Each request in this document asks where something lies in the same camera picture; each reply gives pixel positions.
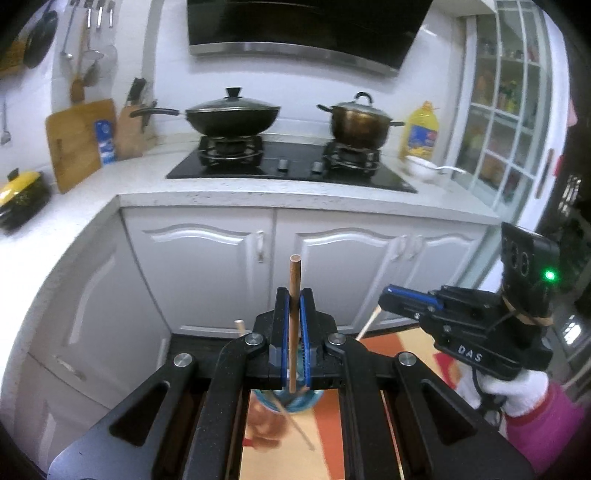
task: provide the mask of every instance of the range hood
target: range hood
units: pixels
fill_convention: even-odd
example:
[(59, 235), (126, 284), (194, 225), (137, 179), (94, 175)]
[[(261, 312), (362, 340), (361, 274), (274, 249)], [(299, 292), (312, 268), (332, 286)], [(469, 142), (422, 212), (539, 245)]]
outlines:
[(395, 75), (432, 0), (187, 0), (189, 49), (273, 54)]

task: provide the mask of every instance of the cutting board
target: cutting board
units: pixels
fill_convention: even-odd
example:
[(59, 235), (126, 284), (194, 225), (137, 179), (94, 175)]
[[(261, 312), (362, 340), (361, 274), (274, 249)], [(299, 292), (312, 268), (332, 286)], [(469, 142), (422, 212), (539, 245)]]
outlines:
[(76, 105), (47, 118), (47, 143), (60, 193), (74, 188), (100, 168), (97, 120), (108, 120), (115, 126), (113, 100)]

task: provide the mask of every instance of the stove burner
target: stove burner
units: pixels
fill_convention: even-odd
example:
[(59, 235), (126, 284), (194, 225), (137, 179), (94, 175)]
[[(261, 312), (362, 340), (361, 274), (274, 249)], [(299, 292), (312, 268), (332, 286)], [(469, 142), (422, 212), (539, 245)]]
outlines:
[(261, 164), (263, 147), (262, 138), (212, 138), (201, 137), (199, 142), (199, 160), (206, 167)]
[(334, 140), (325, 146), (322, 156), (329, 171), (331, 169), (358, 171), (370, 177), (379, 167), (379, 150), (359, 150)]

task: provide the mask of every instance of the chopstick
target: chopstick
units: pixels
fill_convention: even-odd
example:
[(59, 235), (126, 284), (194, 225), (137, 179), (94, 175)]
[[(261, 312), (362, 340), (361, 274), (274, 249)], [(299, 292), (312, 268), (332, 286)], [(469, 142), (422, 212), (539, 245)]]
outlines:
[(234, 325), (236, 325), (236, 328), (238, 329), (238, 332), (240, 332), (241, 337), (246, 335), (246, 327), (244, 326), (244, 320), (234, 320)]
[(300, 287), (301, 287), (301, 257), (290, 257), (290, 328), (289, 328), (289, 389), (290, 393), (297, 391), (297, 348), (300, 343)]
[(285, 417), (285, 419), (288, 421), (288, 423), (290, 423), (291, 426), (293, 426), (298, 431), (298, 433), (301, 435), (301, 437), (306, 442), (308, 448), (310, 450), (312, 450), (312, 452), (316, 451), (314, 444), (308, 438), (308, 436), (306, 435), (304, 430), (302, 430), (301, 427), (297, 424), (297, 422), (293, 419), (293, 417), (290, 415), (290, 413), (285, 409), (285, 407), (283, 406), (283, 404), (281, 403), (281, 401), (277, 397), (277, 394), (275, 392), (273, 392), (273, 390), (267, 390), (266, 393), (268, 394), (267, 398), (269, 398), (269, 400), (271, 400), (273, 402), (273, 405), (275, 405), (277, 410), (279, 410), (279, 412)]
[(375, 322), (375, 319), (378, 318), (378, 315), (380, 313), (382, 313), (382, 309), (378, 305), (375, 308), (374, 312), (371, 314), (371, 317), (369, 317), (369, 320), (367, 321), (367, 323), (363, 326), (363, 328), (361, 329), (361, 331), (359, 332), (359, 334), (355, 338), (355, 340), (359, 341), (359, 340), (361, 340), (363, 338), (363, 336), (367, 333), (369, 327), (372, 326), (373, 322)]

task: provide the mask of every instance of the stove knob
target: stove knob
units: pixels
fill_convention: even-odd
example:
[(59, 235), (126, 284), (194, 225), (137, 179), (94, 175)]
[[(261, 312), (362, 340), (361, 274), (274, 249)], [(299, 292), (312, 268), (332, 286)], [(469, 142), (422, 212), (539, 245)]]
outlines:
[(322, 175), (324, 173), (324, 162), (315, 161), (312, 164), (312, 173), (316, 175)]
[(289, 170), (289, 165), (290, 165), (289, 160), (287, 160), (286, 158), (280, 158), (279, 159), (279, 166), (277, 167), (277, 170), (287, 171), (287, 170)]

